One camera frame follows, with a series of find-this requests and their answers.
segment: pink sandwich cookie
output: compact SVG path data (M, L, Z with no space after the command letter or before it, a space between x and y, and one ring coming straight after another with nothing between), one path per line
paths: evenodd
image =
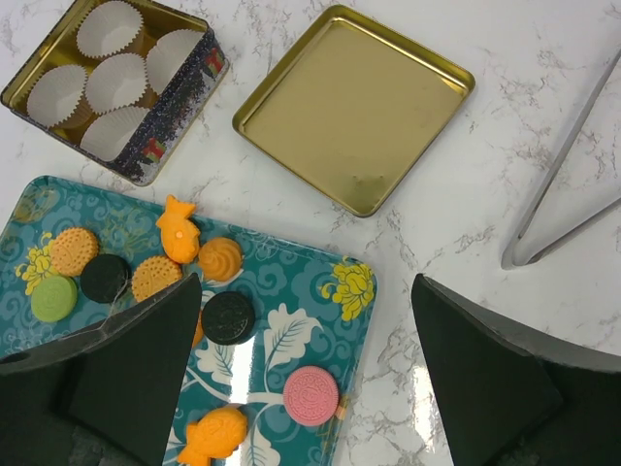
M296 370L284 384L284 409L307 427L330 420L339 405L339 389L330 373L320 367Z

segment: gold tray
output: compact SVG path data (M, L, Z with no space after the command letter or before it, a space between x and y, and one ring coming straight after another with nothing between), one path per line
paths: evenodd
M233 126L355 215L370 216L473 89L468 71L339 5L287 52Z

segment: orange fish-shaped candy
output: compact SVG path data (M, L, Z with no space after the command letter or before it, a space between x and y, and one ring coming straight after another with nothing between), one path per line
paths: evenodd
M244 441L247 428L247 418L232 406L213 410L198 423L187 424L186 446L177 462L210 466L212 458L228 458Z
M178 201L175 196L166 198L164 214L155 223L162 230L164 251L178 264L189 264L199 251L200 230L190 220L196 204Z

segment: white paper cupcake liner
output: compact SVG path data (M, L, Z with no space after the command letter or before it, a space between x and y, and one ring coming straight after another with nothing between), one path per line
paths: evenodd
M97 118L86 130L80 147L100 160L111 162L121 153L148 109L125 107Z
M136 53L111 56L95 68L86 84L86 99L98 115L130 105L147 107L151 97L145 61Z
M120 52L139 52L144 37L143 16L128 3L113 0L88 14L78 31L80 52L103 60Z
M202 37L200 32L180 29L157 41L147 55L148 82L155 93L161 95Z
M45 73L28 95L28 115L46 128L76 128L92 111L84 97L88 74L82 66L65 65Z

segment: round biscuit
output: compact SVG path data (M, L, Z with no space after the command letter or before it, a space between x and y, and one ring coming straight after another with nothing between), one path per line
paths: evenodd
M80 227L73 227L60 233L49 252L51 265L60 275L77 277L88 262L99 253L95 235Z
M143 261L134 272L132 293L139 303L165 287L181 280L180 266L165 255L155 255Z

